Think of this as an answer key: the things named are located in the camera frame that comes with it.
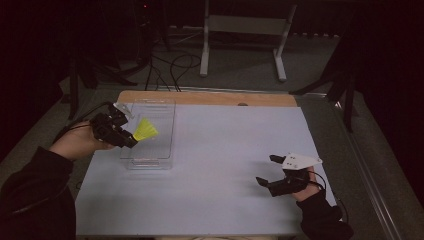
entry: black sleeve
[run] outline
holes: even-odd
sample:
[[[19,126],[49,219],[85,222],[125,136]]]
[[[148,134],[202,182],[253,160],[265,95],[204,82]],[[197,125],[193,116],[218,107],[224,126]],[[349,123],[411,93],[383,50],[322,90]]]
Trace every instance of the black sleeve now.
[[[338,206],[330,206],[325,199],[325,191],[296,203],[303,212],[300,224],[310,239],[344,240],[353,236],[352,228],[340,221],[343,214]]]
[[[38,148],[0,192],[0,236],[5,239],[75,239],[75,204],[67,186],[73,163]]]

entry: hand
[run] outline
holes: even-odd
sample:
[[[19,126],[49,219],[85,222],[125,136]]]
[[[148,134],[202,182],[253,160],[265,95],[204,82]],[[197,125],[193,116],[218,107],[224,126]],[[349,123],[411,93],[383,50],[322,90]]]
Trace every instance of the hand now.
[[[314,172],[314,168],[313,167],[308,167],[307,168],[308,172],[309,172],[309,178],[311,182],[316,182],[317,179],[315,177]],[[306,186],[306,188],[302,191],[299,191],[297,193],[292,193],[292,196],[298,201],[298,202],[302,202],[304,200],[306,200],[308,197],[316,194],[319,192],[319,188],[317,185],[314,184],[308,184],[308,186]]]
[[[114,146],[94,138],[90,122],[81,122],[73,126],[51,147],[50,151],[69,160],[88,156],[96,150],[112,149]]]

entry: transparent box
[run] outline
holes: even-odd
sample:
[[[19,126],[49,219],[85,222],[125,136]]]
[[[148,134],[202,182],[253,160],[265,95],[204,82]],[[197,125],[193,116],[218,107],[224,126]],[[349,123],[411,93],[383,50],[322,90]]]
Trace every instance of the transparent box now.
[[[133,148],[122,148],[121,159],[128,159],[128,169],[171,169],[175,101],[172,99],[137,99],[130,107],[133,119],[126,130],[134,133],[142,118],[147,118],[159,132]]]

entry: dark background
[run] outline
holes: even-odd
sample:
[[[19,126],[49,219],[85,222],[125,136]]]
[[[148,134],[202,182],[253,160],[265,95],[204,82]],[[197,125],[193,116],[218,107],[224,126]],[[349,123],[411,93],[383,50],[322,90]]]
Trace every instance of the dark background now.
[[[95,4],[97,1],[3,2],[0,10],[0,159],[62,97],[58,82],[68,75],[70,42],[78,42],[78,47],[84,51],[113,64],[116,60],[114,48],[122,47],[118,44],[118,40],[122,39],[114,39],[106,32],[112,30],[116,33],[130,25],[130,14],[116,16],[117,19],[121,17],[121,21],[117,22],[122,28],[104,22]],[[211,4],[211,12],[232,11],[241,16],[280,17],[288,9],[280,1],[262,1],[259,7],[253,1],[239,2],[218,0]],[[364,2],[299,4],[291,34],[306,33],[310,38],[314,34],[345,35],[326,72],[354,67],[356,89],[364,94],[369,109],[423,203],[424,193],[420,185],[420,166],[424,155],[424,147],[421,146],[424,134],[421,109],[424,102],[421,47],[424,34],[421,31],[424,28],[420,16],[423,9],[414,1]],[[81,3],[85,4],[83,8],[78,7]],[[166,20],[169,25],[177,27],[202,26],[203,7],[203,1],[198,0],[168,1]],[[78,21],[71,16],[78,16]],[[355,61],[355,66],[349,61],[353,58],[360,59]]]

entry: yellow object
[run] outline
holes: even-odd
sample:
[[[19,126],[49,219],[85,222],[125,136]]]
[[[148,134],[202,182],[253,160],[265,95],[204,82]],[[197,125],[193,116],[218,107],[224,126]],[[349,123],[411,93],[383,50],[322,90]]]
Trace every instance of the yellow object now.
[[[142,118],[133,134],[133,137],[135,140],[141,141],[146,138],[154,137],[158,134],[159,132],[156,130],[155,126],[153,126],[147,118]]]

